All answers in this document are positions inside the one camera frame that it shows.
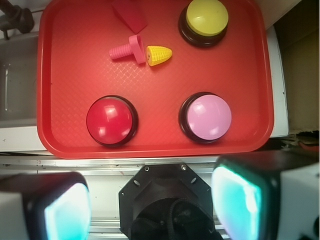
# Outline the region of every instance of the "yellow button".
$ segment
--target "yellow button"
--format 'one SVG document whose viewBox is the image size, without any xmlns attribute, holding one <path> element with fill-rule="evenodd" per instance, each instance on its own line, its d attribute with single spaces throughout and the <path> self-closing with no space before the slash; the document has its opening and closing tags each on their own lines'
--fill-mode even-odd
<svg viewBox="0 0 320 240">
<path fill-rule="evenodd" d="M 186 11 L 186 21 L 199 35 L 212 37 L 228 24 L 228 11 L 218 0 L 193 0 Z"/>
</svg>

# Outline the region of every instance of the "yellow corn toy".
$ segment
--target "yellow corn toy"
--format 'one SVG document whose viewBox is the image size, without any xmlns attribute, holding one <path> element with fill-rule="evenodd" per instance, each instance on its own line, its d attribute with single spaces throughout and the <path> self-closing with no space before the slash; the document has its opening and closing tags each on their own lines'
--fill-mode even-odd
<svg viewBox="0 0 320 240">
<path fill-rule="evenodd" d="M 146 56 L 149 66 L 162 64 L 172 56 L 172 50 L 164 46 L 147 46 Z"/>
</svg>

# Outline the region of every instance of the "plastic tray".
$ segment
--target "plastic tray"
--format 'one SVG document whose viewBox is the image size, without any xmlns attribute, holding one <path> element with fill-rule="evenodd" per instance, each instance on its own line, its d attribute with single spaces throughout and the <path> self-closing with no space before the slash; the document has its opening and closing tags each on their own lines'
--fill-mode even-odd
<svg viewBox="0 0 320 240">
<path fill-rule="evenodd" d="M 183 40 L 178 19 L 188 0 L 136 0 L 148 25 L 147 45 L 169 47 L 160 65 L 137 65 L 133 56 L 112 61 L 109 49 L 133 35 L 110 0 L 54 0 L 39 30 L 37 126 L 43 145 L 65 159 L 217 155 L 253 151 L 269 138 L 273 97 L 267 39 L 253 0 L 221 0 L 229 13 L 222 41 L 208 49 Z M 212 92 L 230 106 L 228 132 L 197 144 L 180 129 L 179 109 L 197 92 Z M 136 108 L 135 137 L 119 148 L 95 142 L 86 127 L 92 103 L 120 95 Z"/>
</svg>

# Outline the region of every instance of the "teal light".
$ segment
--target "teal light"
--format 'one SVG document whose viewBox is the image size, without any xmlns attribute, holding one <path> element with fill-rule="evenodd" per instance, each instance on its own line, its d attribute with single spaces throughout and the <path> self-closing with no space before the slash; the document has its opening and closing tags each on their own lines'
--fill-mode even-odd
<svg viewBox="0 0 320 240">
<path fill-rule="evenodd" d="M 212 200 L 215 213 L 234 240 L 259 238 L 261 188 L 224 165 L 212 173 Z"/>
<path fill-rule="evenodd" d="M 44 209 L 48 240 L 85 240 L 91 222 L 88 188 L 76 183 Z"/>
</svg>

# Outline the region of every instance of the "red button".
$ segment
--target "red button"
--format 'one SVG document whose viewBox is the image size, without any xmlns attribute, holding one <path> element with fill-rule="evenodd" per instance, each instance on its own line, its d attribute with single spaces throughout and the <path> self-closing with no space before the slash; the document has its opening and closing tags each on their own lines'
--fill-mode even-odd
<svg viewBox="0 0 320 240">
<path fill-rule="evenodd" d="M 100 144 L 115 147 L 127 143 L 135 134 L 138 115 L 134 106 L 120 96 L 105 96 L 89 109 L 86 125 Z"/>
</svg>

